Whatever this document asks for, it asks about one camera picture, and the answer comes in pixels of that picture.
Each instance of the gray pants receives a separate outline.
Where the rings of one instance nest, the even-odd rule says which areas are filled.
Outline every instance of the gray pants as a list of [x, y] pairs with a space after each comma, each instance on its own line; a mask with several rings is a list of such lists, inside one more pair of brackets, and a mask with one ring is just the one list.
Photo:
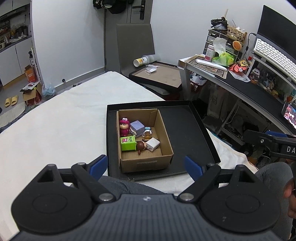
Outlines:
[[[290, 167], [283, 162], [272, 163], [261, 168], [255, 175], [280, 200], [281, 216], [273, 231], [283, 240], [288, 240], [292, 229], [292, 219], [287, 215], [289, 202], [287, 199], [283, 199], [283, 190], [285, 184], [293, 177]], [[119, 198], [121, 194], [163, 193], [142, 184], [121, 181], [107, 176], [102, 176], [99, 182], [112, 192], [116, 198]]]

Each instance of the green plastic bag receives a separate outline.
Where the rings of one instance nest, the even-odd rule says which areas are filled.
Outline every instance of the green plastic bag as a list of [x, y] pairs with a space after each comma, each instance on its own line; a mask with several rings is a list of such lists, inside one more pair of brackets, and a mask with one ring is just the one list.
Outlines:
[[234, 63], [234, 57], [231, 54], [224, 52], [222, 54], [219, 54], [219, 57], [214, 57], [212, 59], [212, 63], [222, 66], [229, 66]]

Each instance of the face mask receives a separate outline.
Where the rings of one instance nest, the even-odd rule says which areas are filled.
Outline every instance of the face mask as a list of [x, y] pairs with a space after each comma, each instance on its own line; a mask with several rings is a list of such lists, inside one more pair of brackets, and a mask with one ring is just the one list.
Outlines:
[[152, 72], [156, 71], [157, 67], [159, 66], [149, 64], [146, 66], [145, 73], [151, 74]]

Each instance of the black cable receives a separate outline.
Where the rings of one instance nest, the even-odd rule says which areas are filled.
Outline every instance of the black cable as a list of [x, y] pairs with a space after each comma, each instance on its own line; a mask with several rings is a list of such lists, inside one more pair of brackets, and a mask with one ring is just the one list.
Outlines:
[[248, 35], [248, 43], [247, 43], [246, 51], [245, 51], [245, 53], [244, 53], [244, 56], [243, 56], [243, 58], [245, 57], [245, 55], [246, 55], [246, 53], [247, 53], [247, 51], [248, 51], [248, 49], [249, 49], [249, 40], [250, 40], [250, 34], [253, 34], [254, 36], [256, 36], [256, 35], [257, 35], [257, 34], [255, 34], [255, 33], [249, 33], [249, 35]]

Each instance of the white cabinet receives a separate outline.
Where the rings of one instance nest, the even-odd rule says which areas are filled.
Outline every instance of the white cabinet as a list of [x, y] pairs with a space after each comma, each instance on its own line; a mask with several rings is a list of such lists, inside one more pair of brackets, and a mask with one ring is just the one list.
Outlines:
[[30, 3], [30, 0], [13, 0], [12, 8], [13, 8], [13, 10], [15, 10], [15, 9], [22, 7], [24, 5], [27, 5], [29, 3]]
[[0, 16], [12, 11], [12, 0], [4, 0], [0, 4]]
[[15, 48], [17, 50], [17, 57], [20, 64], [20, 69], [22, 71], [22, 74], [24, 74], [25, 67], [31, 64], [28, 53], [29, 51], [31, 51], [31, 48], [32, 48], [32, 38], [28, 38], [26, 40], [23, 40], [20, 43], [17, 43], [15, 45]]
[[0, 80], [3, 85], [6, 85], [20, 75], [22, 71], [14, 45], [0, 53]]

